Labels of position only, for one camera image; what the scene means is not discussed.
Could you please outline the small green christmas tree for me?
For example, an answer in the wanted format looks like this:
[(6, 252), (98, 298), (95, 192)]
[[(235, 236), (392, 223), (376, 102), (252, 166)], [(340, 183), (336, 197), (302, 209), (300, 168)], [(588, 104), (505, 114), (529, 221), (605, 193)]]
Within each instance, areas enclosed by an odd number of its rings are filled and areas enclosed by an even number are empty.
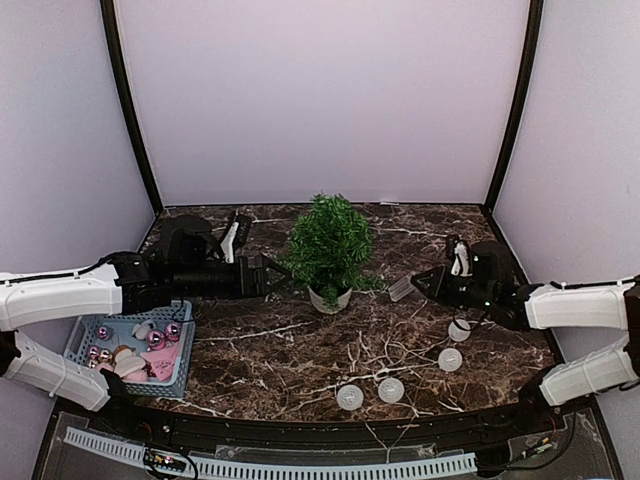
[(317, 194), (291, 230), (284, 255), (294, 282), (325, 314), (345, 309), (353, 290), (380, 290), (383, 280), (363, 268), (373, 256), (367, 218), (340, 194)]

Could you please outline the white ball string lights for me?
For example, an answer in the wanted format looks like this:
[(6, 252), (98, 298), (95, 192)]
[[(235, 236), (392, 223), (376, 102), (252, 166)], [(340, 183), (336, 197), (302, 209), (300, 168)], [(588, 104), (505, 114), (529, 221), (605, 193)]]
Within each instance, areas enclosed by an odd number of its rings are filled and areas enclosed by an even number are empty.
[(296, 396), (310, 403), (291, 414), (356, 422), (392, 448), (438, 417), (479, 409), (486, 395), (470, 369), (445, 372), (438, 365), (456, 345), (447, 332), (451, 318), (451, 309), (429, 301), (356, 295), (319, 324), (309, 343), (314, 370)]

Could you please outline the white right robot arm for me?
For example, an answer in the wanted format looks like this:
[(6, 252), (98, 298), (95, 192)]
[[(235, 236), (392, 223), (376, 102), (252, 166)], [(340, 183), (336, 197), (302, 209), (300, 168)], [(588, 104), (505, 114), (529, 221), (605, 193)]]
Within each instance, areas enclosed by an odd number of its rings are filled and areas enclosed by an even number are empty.
[(477, 310), (514, 332), (558, 329), (616, 330), (621, 337), (574, 360), (547, 367), (521, 389), (510, 424), (534, 432), (549, 407), (639, 383), (639, 279), (587, 283), (520, 283), (509, 248), (497, 241), (446, 239), (447, 261), (410, 278), (442, 306)]

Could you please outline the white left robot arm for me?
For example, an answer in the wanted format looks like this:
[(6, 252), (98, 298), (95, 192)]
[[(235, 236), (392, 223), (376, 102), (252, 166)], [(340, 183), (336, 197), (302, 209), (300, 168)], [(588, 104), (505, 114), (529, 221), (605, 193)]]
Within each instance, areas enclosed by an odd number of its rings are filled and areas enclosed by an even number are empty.
[(120, 436), (141, 427), (120, 373), (91, 369), (30, 339), (26, 325), (85, 315), (129, 316), (167, 307), (174, 300), (265, 297), (286, 285), (290, 270), (259, 254), (239, 254), (252, 221), (233, 212), (221, 238), (194, 215), (166, 220), (159, 239), (142, 253), (110, 253), (69, 270), (1, 277), (1, 375), (70, 400)]

